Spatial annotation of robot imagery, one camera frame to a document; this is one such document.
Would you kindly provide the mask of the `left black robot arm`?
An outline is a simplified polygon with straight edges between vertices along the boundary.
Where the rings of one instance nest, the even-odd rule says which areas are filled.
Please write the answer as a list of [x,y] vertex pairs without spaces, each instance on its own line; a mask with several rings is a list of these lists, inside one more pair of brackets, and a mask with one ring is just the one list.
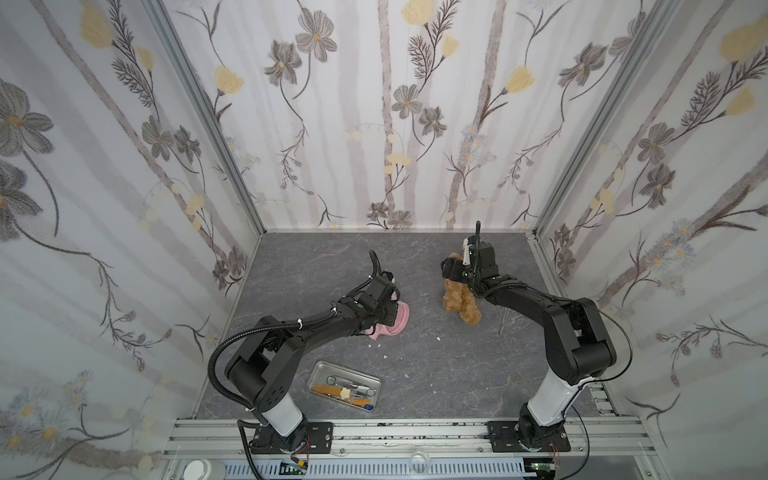
[[302,358],[332,341],[394,325],[399,297],[394,275],[384,271],[317,315],[293,321],[266,316],[219,344],[209,358],[209,382],[268,427],[280,449],[300,451],[309,441],[307,419],[290,387]]

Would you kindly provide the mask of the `pink teddy hoodie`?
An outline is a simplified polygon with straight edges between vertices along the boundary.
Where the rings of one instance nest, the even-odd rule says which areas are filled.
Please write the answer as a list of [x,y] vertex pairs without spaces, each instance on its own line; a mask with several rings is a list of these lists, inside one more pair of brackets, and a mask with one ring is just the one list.
[[382,336],[396,336],[403,332],[410,318],[410,307],[407,303],[399,300],[391,325],[377,323],[375,326],[364,331],[364,334],[372,340],[377,340]]

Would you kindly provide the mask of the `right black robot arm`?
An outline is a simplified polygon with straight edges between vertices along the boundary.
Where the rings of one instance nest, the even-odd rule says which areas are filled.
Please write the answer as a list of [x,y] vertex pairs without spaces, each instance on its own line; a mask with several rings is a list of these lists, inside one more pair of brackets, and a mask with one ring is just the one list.
[[515,438],[538,451],[562,438],[567,411],[585,386],[617,362],[617,352],[596,304],[554,295],[503,274],[493,246],[477,234],[464,250],[441,263],[441,275],[468,289],[470,297],[502,307],[539,327],[546,362],[535,393],[519,410]]

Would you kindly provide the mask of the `brown teddy bear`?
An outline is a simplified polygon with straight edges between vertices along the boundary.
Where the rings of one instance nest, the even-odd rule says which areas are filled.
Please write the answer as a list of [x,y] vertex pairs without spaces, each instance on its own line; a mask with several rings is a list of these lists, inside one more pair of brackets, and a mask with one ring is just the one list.
[[444,285],[443,308],[450,312],[458,312],[462,321],[468,325],[479,323],[482,313],[469,286],[450,279],[446,279]]

